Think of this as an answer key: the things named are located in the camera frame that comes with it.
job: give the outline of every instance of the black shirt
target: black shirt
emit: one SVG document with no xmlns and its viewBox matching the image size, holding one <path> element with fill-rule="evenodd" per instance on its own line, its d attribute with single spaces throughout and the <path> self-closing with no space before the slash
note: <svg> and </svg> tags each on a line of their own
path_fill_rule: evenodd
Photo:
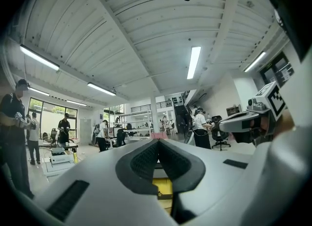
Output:
<svg viewBox="0 0 312 226">
<path fill-rule="evenodd" d="M 10 118 L 14 118 L 17 112 L 20 112 L 25 119 L 25 107 L 21 100 L 18 100 L 13 94 L 6 94 L 0 103 L 0 112 Z M 1 126 L 1 138 L 4 142 L 13 144 L 25 144 L 25 131 L 16 126 Z"/>
<path fill-rule="evenodd" d="M 66 128 L 67 128 L 67 127 L 70 128 L 69 121 L 68 121 L 68 120 L 65 121 L 64 119 L 60 120 L 59 123 L 58 123 L 58 128 L 61 128 L 61 127 L 64 128 L 64 131 L 63 131 L 63 132 L 60 131 L 60 132 L 59 132 L 59 136 L 60 136 L 61 138 L 68 138 L 69 135 L 68 135 L 68 131 L 66 130 Z"/>
</svg>

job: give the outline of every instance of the ceiling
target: ceiling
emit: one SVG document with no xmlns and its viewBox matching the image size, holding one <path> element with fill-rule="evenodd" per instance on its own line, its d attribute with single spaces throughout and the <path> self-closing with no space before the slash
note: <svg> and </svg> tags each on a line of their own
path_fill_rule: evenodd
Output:
<svg viewBox="0 0 312 226">
<path fill-rule="evenodd" d="M 4 54 L 15 80 L 89 106 L 209 87 L 243 70 L 281 29 L 268 0 L 26 0 Z M 54 71 L 19 45 L 60 65 Z M 191 47 L 202 50 L 187 80 Z M 86 84 L 114 90 L 110 96 Z"/>
</svg>

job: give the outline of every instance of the gray pants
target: gray pants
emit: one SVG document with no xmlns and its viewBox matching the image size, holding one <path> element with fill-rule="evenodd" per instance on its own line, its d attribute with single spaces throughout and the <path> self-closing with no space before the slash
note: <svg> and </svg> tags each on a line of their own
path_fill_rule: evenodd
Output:
<svg viewBox="0 0 312 226">
<path fill-rule="evenodd" d="M 33 198 L 34 195 L 29 187 L 25 144 L 4 143 L 2 149 L 3 158 L 11 171 L 15 188 Z"/>
</svg>

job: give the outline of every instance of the man in black shirt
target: man in black shirt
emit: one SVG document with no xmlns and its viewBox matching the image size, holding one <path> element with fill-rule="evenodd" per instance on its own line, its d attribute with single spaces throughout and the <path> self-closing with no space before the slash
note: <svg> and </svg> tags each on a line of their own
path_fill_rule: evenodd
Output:
<svg viewBox="0 0 312 226">
<path fill-rule="evenodd" d="M 21 98 L 23 92 L 27 90 L 27 81 L 21 79 L 16 84 L 15 92 L 3 97 L 0 103 L 0 138 L 3 159 L 10 169 L 15 188 L 33 198 L 28 180 L 24 132 L 25 129 L 30 129 L 31 124 L 26 125 L 25 122 L 21 123 L 21 120 L 16 119 L 17 113 L 21 114 L 23 120 L 25 119 L 25 108 Z"/>
<path fill-rule="evenodd" d="M 68 113 L 65 113 L 64 118 L 59 121 L 58 123 L 58 130 L 59 130 L 59 141 L 58 143 L 65 144 L 69 142 L 69 130 L 70 124 L 67 118 L 69 117 Z"/>
</svg>

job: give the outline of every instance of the white shirt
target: white shirt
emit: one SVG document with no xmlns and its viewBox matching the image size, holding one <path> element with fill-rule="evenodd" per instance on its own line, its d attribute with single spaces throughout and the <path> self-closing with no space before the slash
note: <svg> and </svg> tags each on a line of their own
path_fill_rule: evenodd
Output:
<svg viewBox="0 0 312 226">
<path fill-rule="evenodd" d="M 207 130 L 206 127 L 203 127 L 204 124 L 207 124 L 205 116 L 202 114 L 197 114 L 194 118 L 194 124 L 197 125 L 197 129 Z"/>
<path fill-rule="evenodd" d="M 29 140 L 39 141 L 39 122 L 35 119 L 36 129 L 29 130 Z"/>
<path fill-rule="evenodd" d="M 98 133 L 98 137 L 99 138 L 105 138 L 105 133 L 104 133 L 104 130 L 107 129 L 107 126 L 105 125 L 104 122 L 101 122 L 100 125 L 99 125 L 99 133 Z"/>
</svg>

